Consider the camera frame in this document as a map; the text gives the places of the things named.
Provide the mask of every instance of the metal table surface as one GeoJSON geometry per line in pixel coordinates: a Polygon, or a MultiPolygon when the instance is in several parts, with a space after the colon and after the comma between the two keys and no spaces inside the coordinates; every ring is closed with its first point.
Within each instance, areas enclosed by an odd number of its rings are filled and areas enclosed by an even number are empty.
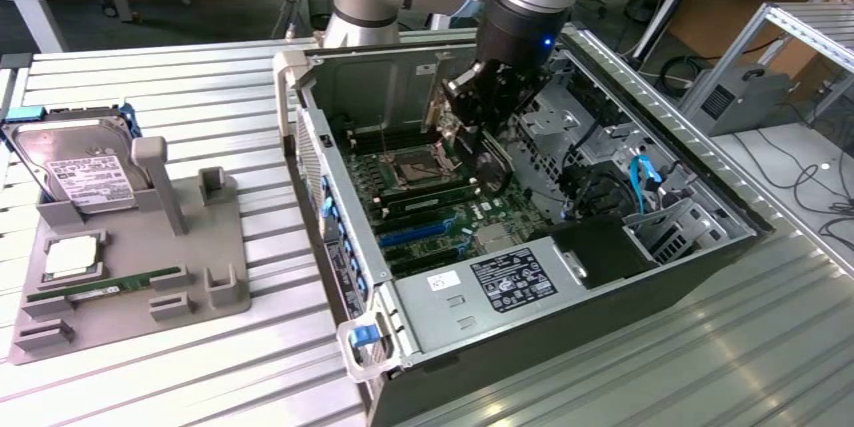
{"type": "MultiPolygon", "coordinates": [[[[169,143],[173,179],[216,165],[233,175],[252,307],[28,365],[1,363],[0,419],[14,420],[0,423],[364,425],[280,148],[271,58],[281,49],[252,42],[44,55],[18,73],[13,106],[127,96],[144,133],[169,143]]],[[[0,158],[2,356],[37,220],[36,185],[9,160],[6,168],[0,158]]]]}
{"type": "MultiPolygon", "coordinates": [[[[205,165],[235,175],[253,305],[25,366],[0,364],[0,418],[13,425],[364,424],[276,137],[269,56],[283,45],[44,55],[20,74],[13,102],[99,105],[124,95],[145,134],[169,140],[172,176],[205,165]]],[[[682,118],[660,119],[676,135],[690,130],[682,118]]],[[[37,190],[14,159],[5,171],[1,160],[5,345],[37,190]]],[[[714,155],[706,160],[715,165],[714,155]]],[[[850,424],[854,285],[767,203],[751,202],[776,233],[672,309],[407,424],[850,424]]]]}

